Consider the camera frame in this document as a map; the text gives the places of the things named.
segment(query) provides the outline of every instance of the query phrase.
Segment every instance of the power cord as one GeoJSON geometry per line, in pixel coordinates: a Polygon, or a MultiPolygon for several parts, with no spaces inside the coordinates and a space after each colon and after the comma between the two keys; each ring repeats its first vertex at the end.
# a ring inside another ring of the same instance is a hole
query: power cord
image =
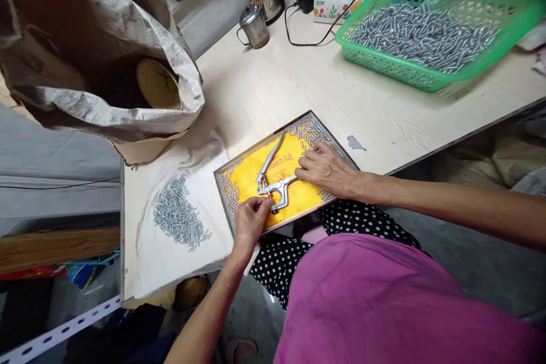
{"type": "Polygon", "coordinates": [[[86,182],[86,183],[83,183],[83,184],[68,185],[68,186],[65,186],[65,187],[54,187],[54,188],[24,188],[24,187],[9,187],[9,186],[3,186],[3,185],[0,185],[0,188],[30,189],[32,191],[48,191],[48,190],[51,190],[51,189],[66,189],[66,188],[73,188],[73,187],[76,187],[76,186],[92,185],[94,183],[100,183],[100,182],[109,182],[109,181],[111,181],[113,179],[118,179],[118,178],[119,178],[119,176],[116,176],[116,177],[113,177],[113,178],[110,178],[110,179],[105,179],[105,180],[102,180],[102,181],[86,182]]]}
{"type": "MultiPolygon", "coordinates": [[[[351,8],[351,6],[353,5],[353,3],[355,2],[355,0],[351,1],[351,3],[348,5],[347,7],[347,10],[349,10],[351,8]]],[[[297,2],[286,7],[286,9],[284,9],[284,26],[286,28],[286,37],[288,38],[288,41],[290,42],[290,44],[292,44],[293,46],[296,46],[296,47],[314,47],[314,46],[319,46],[324,40],[326,40],[326,37],[328,37],[328,34],[330,34],[330,32],[332,31],[332,29],[334,28],[334,26],[337,24],[337,22],[340,20],[340,18],[343,16],[344,12],[341,13],[336,21],[334,21],[332,23],[332,25],[330,26],[330,28],[328,29],[328,31],[326,32],[326,34],[324,35],[324,37],[322,38],[322,40],[320,40],[318,43],[294,43],[291,39],[290,39],[290,33],[288,32],[288,22],[287,22],[287,17],[286,17],[286,12],[288,11],[288,9],[290,7],[295,7],[297,6],[297,2]]]]}

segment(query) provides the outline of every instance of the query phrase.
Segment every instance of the brown paper bag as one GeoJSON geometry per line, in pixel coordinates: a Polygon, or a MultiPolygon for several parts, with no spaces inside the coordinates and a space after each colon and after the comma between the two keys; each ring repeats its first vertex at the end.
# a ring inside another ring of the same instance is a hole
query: brown paper bag
{"type": "Polygon", "coordinates": [[[129,163],[141,163],[182,136],[201,111],[200,74],[167,0],[0,0],[0,14],[9,90],[0,102],[46,128],[101,135],[129,163]],[[178,77],[182,111],[108,102],[124,86],[138,92],[116,67],[144,57],[178,77]]]}

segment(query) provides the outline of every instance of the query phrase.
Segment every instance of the white table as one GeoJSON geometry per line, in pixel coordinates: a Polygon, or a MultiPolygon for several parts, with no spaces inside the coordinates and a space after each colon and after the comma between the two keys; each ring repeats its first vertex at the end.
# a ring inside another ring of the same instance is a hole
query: white table
{"type": "MultiPolygon", "coordinates": [[[[476,80],[429,94],[345,61],[334,41],[290,45],[282,18],[269,27],[271,39],[258,50],[241,45],[237,28],[197,60],[204,114],[216,121],[230,158],[313,110],[361,170],[393,173],[546,100],[546,80],[531,70],[536,58],[531,54],[512,51],[476,80]],[[351,149],[349,136],[366,150],[351,149]]],[[[298,11],[288,28],[292,41],[311,43],[328,25],[298,11]]],[[[144,201],[138,192],[146,177],[142,168],[125,168],[126,264],[134,257],[139,214],[134,210],[144,201]]]]}

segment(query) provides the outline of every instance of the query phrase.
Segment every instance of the yellow tray liner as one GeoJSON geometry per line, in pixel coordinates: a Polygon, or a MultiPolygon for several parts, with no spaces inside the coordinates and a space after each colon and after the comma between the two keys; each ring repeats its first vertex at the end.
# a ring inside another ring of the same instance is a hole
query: yellow tray liner
{"type": "MultiPolygon", "coordinates": [[[[277,141],[278,138],[244,158],[233,169],[231,176],[228,176],[224,171],[224,176],[229,178],[239,188],[239,202],[243,203],[249,197],[258,196],[256,178],[262,169],[267,155],[269,155],[269,152],[273,149],[277,141]]],[[[305,148],[302,148],[300,141],[295,135],[284,135],[279,149],[266,171],[267,183],[269,185],[294,175],[294,170],[299,168],[297,160],[302,156],[301,153],[309,148],[304,140],[305,148]]],[[[291,182],[288,185],[288,206],[279,209],[279,213],[277,214],[269,212],[266,218],[265,229],[271,228],[287,219],[304,213],[310,208],[320,205],[322,201],[320,195],[317,194],[319,190],[319,187],[306,181],[296,179],[291,182]]],[[[279,203],[280,194],[278,192],[272,192],[272,194],[273,202],[276,204],[279,203]]]]}

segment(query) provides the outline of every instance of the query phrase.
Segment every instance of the hand tool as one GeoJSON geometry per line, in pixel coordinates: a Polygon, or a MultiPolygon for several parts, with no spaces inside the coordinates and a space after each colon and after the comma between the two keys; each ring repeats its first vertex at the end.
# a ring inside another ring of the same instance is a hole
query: hand tool
{"type": "Polygon", "coordinates": [[[260,170],[260,173],[258,174],[258,177],[256,178],[259,195],[267,195],[270,199],[273,199],[273,195],[271,194],[271,192],[273,191],[279,192],[279,195],[280,195],[279,203],[277,203],[276,205],[275,204],[271,205],[271,213],[273,214],[278,213],[279,209],[282,209],[288,206],[288,191],[287,191],[288,184],[292,182],[293,180],[297,179],[297,176],[293,175],[286,179],[278,181],[274,184],[271,184],[271,185],[267,184],[266,169],[271,163],[273,156],[275,156],[275,153],[279,149],[280,143],[282,142],[285,133],[286,133],[286,130],[283,131],[283,133],[279,137],[279,140],[277,141],[277,144],[273,147],[271,152],[269,152],[269,155],[267,155],[266,161],[263,163],[262,169],[260,170]]]}

